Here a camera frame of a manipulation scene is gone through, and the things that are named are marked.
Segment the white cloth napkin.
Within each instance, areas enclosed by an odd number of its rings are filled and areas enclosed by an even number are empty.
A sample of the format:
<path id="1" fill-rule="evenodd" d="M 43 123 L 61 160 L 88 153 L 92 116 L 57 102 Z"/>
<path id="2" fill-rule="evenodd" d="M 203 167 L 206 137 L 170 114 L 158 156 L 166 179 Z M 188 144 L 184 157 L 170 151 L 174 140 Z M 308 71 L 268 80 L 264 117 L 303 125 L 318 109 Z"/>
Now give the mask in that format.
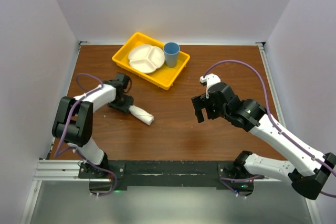
<path id="1" fill-rule="evenodd" d="M 145 111 L 144 109 L 137 107 L 135 105 L 131 105 L 129 107 L 130 113 L 146 125 L 151 125 L 154 121 L 154 116 Z"/>

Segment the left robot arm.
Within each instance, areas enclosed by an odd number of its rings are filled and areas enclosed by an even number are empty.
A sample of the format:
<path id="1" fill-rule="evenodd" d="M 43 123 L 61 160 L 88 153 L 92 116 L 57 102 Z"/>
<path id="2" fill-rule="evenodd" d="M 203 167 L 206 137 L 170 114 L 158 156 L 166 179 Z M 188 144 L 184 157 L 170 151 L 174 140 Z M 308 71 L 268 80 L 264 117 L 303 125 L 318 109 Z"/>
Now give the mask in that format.
<path id="1" fill-rule="evenodd" d="M 123 113 L 130 113 L 133 97 L 128 95 L 131 78 L 117 73 L 115 78 L 99 81 L 99 85 L 77 97 L 61 98 L 52 127 L 52 135 L 76 150 L 89 163 L 90 171 L 97 178 L 109 175 L 107 154 L 92 138 L 93 114 L 107 105 Z"/>

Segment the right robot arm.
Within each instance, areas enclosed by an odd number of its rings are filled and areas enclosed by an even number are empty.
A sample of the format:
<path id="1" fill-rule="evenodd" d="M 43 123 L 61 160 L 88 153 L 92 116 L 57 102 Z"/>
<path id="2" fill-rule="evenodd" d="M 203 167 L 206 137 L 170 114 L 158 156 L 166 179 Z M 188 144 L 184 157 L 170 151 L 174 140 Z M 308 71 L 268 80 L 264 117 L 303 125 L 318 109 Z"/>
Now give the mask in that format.
<path id="1" fill-rule="evenodd" d="M 192 98 L 198 122 L 202 109 L 209 119 L 224 118 L 231 125 L 262 139 L 279 152 L 285 161 L 243 151 L 234 161 L 239 178 L 250 174 L 274 178 L 291 184 L 301 196 L 315 200 L 335 167 L 335 155 L 315 150 L 284 128 L 265 107 L 253 99 L 240 100 L 232 88 L 218 80 L 202 81 L 206 92 Z"/>

